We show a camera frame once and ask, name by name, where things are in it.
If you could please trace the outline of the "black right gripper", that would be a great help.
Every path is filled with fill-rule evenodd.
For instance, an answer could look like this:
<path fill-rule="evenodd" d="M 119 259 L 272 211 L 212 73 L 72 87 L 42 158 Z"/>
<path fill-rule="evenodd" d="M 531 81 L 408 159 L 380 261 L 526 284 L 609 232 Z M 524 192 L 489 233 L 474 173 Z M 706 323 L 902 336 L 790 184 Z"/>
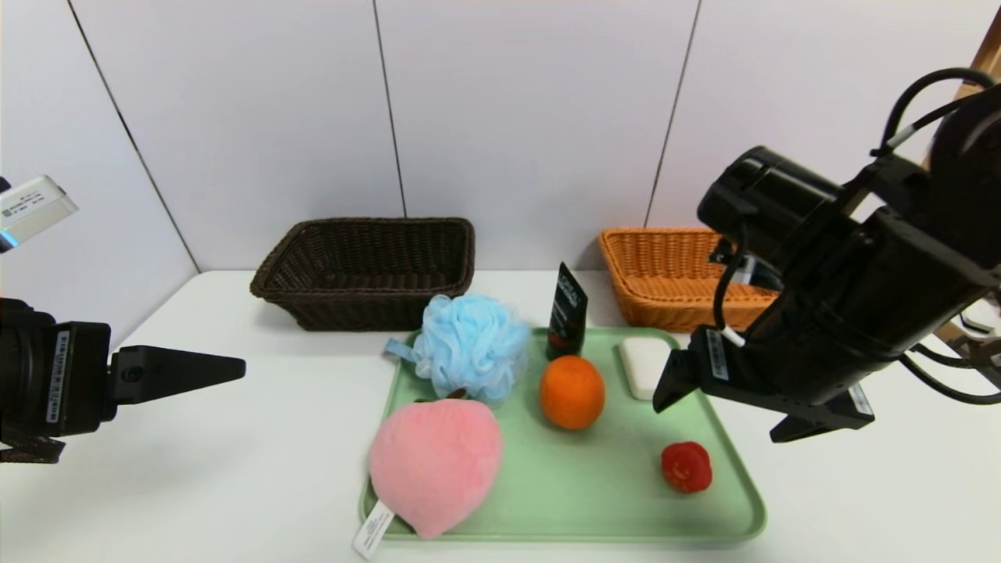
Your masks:
<path fill-rule="evenodd" d="M 777 236 L 765 226 L 764 214 L 744 215 L 734 238 L 776 268 L 778 299 L 747 331 L 701 325 L 686 350 L 672 350 L 655 413 L 700 389 L 785 414 L 773 444 L 858 430 L 874 420 L 861 381 L 894 363 L 951 400 L 997 405 L 998 393 L 947 387 L 910 356 L 999 284 L 997 224 L 949 217 L 927 231 L 883 207 L 863 222 L 816 210 Z"/>

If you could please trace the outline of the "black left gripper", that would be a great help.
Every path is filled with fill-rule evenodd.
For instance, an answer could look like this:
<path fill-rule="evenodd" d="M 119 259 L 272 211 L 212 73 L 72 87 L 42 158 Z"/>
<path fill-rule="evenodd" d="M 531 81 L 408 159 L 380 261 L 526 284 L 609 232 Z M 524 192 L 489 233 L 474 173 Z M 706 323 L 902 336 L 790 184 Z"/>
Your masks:
<path fill-rule="evenodd" d="M 61 450 L 60 438 L 95 432 L 110 405 L 138 405 L 234 382 L 246 360 L 189 350 L 126 346 L 106 363 L 111 328 L 58 323 L 18 299 L 2 299 L 2 444 Z"/>

